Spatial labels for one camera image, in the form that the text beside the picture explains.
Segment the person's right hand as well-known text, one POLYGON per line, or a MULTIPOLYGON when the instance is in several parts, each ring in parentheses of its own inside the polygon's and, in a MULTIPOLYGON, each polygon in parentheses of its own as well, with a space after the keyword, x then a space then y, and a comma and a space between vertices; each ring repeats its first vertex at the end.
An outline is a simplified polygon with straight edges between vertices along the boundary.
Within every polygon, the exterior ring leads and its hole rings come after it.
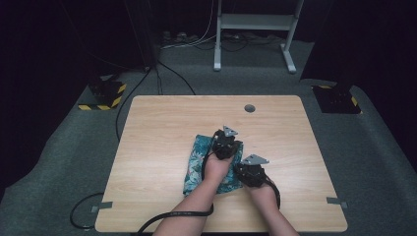
POLYGON ((263 184, 261 187, 248 187, 247 190, 259 211, 278 209, 275 192, 268 184, 263 184))

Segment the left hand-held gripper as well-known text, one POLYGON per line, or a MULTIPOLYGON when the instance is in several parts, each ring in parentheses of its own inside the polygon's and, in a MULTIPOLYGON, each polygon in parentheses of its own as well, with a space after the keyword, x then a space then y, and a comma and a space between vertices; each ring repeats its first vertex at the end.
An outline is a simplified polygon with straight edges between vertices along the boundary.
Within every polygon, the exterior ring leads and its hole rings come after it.
POLYGON ((236 139, 237 134, 237 131, 226 125, 214 133, 211 149, 219 159, 230 158, 238 151, 242 142, 236 139))

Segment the power strip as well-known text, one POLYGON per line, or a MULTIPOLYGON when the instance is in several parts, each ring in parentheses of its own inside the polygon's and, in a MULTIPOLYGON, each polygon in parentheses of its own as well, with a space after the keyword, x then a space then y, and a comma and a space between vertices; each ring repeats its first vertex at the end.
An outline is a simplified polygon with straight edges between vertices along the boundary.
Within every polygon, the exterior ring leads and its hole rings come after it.
POLYGON ((187 35, 185 32, 173 33, 165 31, 162 35, 164 44, 191 44, 198 42, 200 38, 196 35, 187 35))

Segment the teal floral button shirt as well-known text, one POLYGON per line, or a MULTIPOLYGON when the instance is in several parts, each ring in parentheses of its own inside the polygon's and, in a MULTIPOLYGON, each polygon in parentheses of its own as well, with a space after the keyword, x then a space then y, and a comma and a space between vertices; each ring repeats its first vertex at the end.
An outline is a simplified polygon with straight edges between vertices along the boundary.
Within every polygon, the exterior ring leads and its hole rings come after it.
MULTIPOLYGON (((184 179, 183 195, 185 197, 189 196, 202 183, 203 161, 208 153, 210 142, 211 137, 196 135, 184 179)), ((233 170, 233 167, 241 162, 243 147, 243 143, 239 142, 228 173, 217 188, 218 194, 229 193, 243 187, 233 170)))

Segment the person's left hand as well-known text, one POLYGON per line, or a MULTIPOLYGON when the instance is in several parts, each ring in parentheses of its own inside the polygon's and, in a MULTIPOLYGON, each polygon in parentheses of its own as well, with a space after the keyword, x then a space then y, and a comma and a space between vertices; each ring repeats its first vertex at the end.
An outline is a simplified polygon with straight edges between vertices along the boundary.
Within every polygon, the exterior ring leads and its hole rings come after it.
POLYGON ((232 161, 232 157, 219 159, 215 154, 210 155, 206 161, 203 181, 220 184, 227 175, 232 161))

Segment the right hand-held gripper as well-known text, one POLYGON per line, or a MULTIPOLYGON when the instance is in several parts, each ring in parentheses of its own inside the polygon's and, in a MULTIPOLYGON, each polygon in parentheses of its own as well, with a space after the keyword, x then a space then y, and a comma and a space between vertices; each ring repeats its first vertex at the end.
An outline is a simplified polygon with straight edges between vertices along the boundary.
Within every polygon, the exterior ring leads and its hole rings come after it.
POLYGON ((261 187, 268 181, 268 176, 262 168, 268 160, 256 154, 250 154, 237 163, 233 170, 240 182, 248 187, 261 187))

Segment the white metal stand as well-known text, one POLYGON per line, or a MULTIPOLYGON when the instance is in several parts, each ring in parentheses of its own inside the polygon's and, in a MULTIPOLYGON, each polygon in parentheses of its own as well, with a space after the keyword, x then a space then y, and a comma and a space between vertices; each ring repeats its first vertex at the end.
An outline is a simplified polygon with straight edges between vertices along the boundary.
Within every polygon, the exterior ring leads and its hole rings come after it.
POLYGON ((221 31, 222 30, 278 30, 286 31, 287 37, 280 49, 290 74, 297 72, 290 54, 290 46, 296 31, 300 14, 305 0, 297 0, 292 15, 254 15, 254 14, 226 14, 222 12, 222 0, 217 2, 216 36, 213 54, 213 69, 221 70, 221 31))

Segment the grey tape piece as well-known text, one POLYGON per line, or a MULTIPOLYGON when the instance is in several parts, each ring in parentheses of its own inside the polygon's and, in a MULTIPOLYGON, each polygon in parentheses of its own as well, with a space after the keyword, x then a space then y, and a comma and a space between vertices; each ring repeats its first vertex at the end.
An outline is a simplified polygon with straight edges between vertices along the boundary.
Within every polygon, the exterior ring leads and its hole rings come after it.
POLYGON ((113 205, 113 202, 100 203, 97 206, 92 206, 90 208, 90 212, 96 213, 96 212, 99 212, 101 209, 112 208, 112 205, 113 205))
POLYGON ((339 205, 341 208, 348 208, 348 204, 339 198, 327 197, 327 203, 330 205, 339 205))

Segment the black yellow striped stand base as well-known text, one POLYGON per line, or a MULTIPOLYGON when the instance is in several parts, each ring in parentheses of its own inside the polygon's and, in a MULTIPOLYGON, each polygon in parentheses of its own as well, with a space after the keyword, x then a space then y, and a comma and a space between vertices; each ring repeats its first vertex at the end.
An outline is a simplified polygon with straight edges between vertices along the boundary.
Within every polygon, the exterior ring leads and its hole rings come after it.
POLYGON ((331 86, 312 86, 312 91, 323 113, 360 114, 358 101, 350 91, 339 91, 331 86))
POLYGON ((121 102, 126 85, 122 82, 98 78, 89 83, 78 101, 81 110, 111 110, 121 102))

